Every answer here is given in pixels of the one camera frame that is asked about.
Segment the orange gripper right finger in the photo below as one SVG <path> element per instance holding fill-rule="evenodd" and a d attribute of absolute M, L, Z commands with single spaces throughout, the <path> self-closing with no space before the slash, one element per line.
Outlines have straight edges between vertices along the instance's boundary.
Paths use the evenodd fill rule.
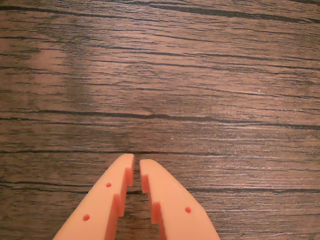
<path fill-rule="evenodd" d="M 218 240 L 205 209 L 162 165 L 152 159 L 139 162 L 141 187 L 148 193 L 151 223 L 162 240 Z"/>

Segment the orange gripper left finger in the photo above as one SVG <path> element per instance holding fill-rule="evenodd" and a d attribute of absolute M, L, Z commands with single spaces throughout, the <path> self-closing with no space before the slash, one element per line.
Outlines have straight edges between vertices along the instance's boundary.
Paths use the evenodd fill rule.
<path fill-rule="evenodd" d="M 55 240 L 114 240 L 133 185 L 135 157 L 118 157 L 98 179 L 54 236 Z"/>

